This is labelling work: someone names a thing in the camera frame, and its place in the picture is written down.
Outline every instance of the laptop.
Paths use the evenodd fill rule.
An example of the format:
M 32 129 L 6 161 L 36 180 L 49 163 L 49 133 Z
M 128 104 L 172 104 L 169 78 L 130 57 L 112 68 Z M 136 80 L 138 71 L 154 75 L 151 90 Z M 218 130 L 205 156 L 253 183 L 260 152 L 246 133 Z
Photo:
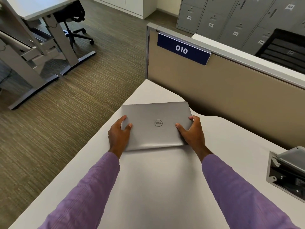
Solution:
M 186 145 L 175 123 L 186 130 L 193 123 L 187 102 L 123 105 L 123 115 L 122 129 L 133 124 L 126 151 Z

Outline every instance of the purple shirt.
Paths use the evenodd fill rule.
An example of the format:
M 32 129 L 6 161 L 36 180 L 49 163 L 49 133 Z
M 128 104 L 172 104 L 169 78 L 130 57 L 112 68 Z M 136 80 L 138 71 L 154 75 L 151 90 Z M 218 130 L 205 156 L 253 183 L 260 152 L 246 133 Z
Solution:
M 116 155 L 105 153 L 39 228 L 97 228 L 119 171 Z M 216 155 L 204 158 L 202 172 L 231 229 L 299 229 Z

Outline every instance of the dell logo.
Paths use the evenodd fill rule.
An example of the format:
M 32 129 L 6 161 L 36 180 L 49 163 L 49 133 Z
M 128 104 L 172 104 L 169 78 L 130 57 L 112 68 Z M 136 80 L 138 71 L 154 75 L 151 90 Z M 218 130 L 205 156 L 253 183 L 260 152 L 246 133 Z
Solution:
M 155 126 L 161 127 L 163 125 L 162 120 L 156 120 L 155 121 Z

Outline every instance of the baseboard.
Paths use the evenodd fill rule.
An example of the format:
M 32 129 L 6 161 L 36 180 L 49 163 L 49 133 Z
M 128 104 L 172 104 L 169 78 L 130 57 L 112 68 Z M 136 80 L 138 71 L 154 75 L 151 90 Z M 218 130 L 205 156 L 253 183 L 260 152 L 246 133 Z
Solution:
M 166 13 L 166 14 L 169 14 L 169 15 L 172 15 L 172 16 L 174 16 L 174 17 L 178 17 L 178 15 L 177 14 L 173 14 L 173 13 L 171 13 L 171 12 L 168 12 L 168 11 L 166 11 L 166 10 L 163 10 L 163 9 L 159 9 L 159 8 L 157 8 L 157 10 L 158 11 L 160 11 L 160 12 L 163 12 L 163 13 Z
M 110 7 L 114 8 L 114 9 L 123 11 L 123 12 L 125 12 L 125 13 L 128 13 L 128 14 L 130 14 L 130 15 L 133 15 L 133 16 L 138 17 L 138 18 L 140 18 L 140 19 L 144 19 L 143 16 L 141 16 L 141 15 L 139 15 L 139 14 L 136 14 L 136 13 L 134 13 L 134 12 L 131 12 L 131 11 L 126 10 L 126 9 L 123 9 L 123 8 L 121 8 L 121 7 L 112 5 L 112 4 L 108 3 L 108 2 L 105 2 L 105 1 L 102 1 L 102 0 L 93 0 L 93 1 L 102 3 L 102 4 L 107 5 L 107 6 L 110 6 Z

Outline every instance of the wall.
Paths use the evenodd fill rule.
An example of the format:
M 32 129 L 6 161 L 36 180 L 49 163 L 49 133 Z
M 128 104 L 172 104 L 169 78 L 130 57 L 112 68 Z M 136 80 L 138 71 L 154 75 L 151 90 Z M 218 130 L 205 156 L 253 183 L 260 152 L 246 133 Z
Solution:
M 178 16 L 181 0 L 157 0 L 157 8 Z

